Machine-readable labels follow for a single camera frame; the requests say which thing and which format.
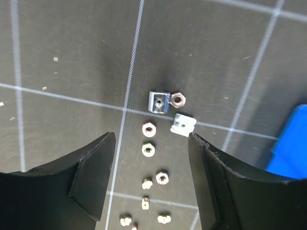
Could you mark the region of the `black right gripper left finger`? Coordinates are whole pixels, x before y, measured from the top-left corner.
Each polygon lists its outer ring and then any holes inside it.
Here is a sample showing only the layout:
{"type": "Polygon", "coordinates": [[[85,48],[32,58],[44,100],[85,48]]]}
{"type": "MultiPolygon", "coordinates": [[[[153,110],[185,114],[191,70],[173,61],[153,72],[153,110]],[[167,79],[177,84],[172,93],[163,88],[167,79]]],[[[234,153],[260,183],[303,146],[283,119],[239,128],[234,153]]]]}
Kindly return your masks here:
{"type": "Polygon", "coordinates": [[[101,220],[116,137],[86,146],[27,172],[0,175],[3,230],[93,230],[101,220]]]}

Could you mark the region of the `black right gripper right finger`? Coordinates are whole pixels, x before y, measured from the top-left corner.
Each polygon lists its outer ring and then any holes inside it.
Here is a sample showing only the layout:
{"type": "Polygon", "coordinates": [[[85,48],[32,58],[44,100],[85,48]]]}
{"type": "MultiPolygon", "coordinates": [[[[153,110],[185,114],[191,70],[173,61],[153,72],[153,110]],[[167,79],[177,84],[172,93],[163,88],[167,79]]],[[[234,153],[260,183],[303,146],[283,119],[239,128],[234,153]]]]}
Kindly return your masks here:
{"type": "Polygon", "coordinates": [[[188,153],[202,229],[306,229],[305,179],[256,168],[195,133],[188,153]]]}

